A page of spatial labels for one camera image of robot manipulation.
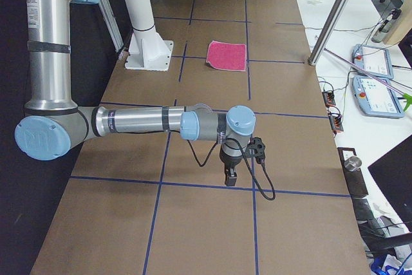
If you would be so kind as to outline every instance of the red towel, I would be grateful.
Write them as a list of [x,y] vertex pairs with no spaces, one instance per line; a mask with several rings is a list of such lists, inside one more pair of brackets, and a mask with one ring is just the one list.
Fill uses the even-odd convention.
[[246,44],[212,41],[206,62],[218,70],[246,71]]

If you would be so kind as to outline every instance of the aluminum post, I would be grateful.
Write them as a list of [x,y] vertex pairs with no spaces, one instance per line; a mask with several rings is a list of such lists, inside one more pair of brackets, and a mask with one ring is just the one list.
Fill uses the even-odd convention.
[[326,19],[326,22],[323,26],[323,29],[321,31],[321,34],[319,35],[318,40],[316,41],[314,50],[312,51],[312,54],[310,54],[308,62],[310,65],[315,66],[317,61],[319,60],[326,43],[329,40],[330,35],[333,32],[333,29],[335,28],[336,22],[341,16],[341,13],[346,5],[348,0],[335,0],[335,3],[332,6],[332,9],[330,10],[329,16]]

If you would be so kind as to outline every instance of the black wall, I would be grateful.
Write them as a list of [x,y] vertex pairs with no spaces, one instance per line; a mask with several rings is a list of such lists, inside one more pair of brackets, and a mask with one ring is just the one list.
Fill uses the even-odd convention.
[[[110,0],[126,38],[124,0]],[[96,106],[117,55],[98,5],[71,5],[72,97]],[[14,142],[14,128],[30,99],[26,0],[0,0],[0,274],[29,274],[81,146],[49,162],[29,158]]]

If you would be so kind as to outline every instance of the black band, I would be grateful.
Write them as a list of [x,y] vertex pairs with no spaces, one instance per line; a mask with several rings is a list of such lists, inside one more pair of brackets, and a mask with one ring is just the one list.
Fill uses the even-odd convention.
[[225,143],[226,138],[226,114],[218,113],[218,136],[217,136],[217,143],[223,144]]
[[77,108],[74,109],[29,109],[24,108],[26,114],[35,116],[62,116],[69,115],[78,112]]
[[97,111],[98,111],[98,106],[93,109],[93,112],[91,112],[91,129],[93,130],[93,133],[95,134],[96,137],[101,137],[101,135],[98,133],[97,125],[96,125]]
[[162,107],[162,126],[163,126],[163,131],[169,131],[170,126],[169,126],[169,107],[168,106],[163,106]]
[[65,44],[27,41],[27,49],[29,52],[53,52],[70,54],[71,46]]
[[152,28],[154,28],[154,27],[155,27],[155,24],[153,24],[153,26],[150,27],[150,28],[148,28],[148,29],[140,30],[140,29],[137,29],[137,28],[135,28],[135,27],[132,26],[132,28],[133,28],[134,30],[137,30],[138,32],[147,32],[147,31],[149,31],[150,29],[152,29]]
[[84,119],[84,122],[86,123],[86,135],[83,138],[83,140],[85,140],[89,135],[89,122],[86,116],[84,116],[83,112],[81,112],[81,110],[78,110],[77,113],[80,114],[80,116]]
[[115,109],[111,109],[108,113],[108,126],[109,126],[110,132],[112,133],[117,133],[116,124],[115,124],[115,115],[116,115]]

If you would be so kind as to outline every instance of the pink cloth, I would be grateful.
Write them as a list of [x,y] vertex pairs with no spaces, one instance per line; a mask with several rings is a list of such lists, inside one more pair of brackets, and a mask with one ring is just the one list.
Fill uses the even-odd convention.
[[246,44],[212,41],[206,62],[218,70],[246,71]]

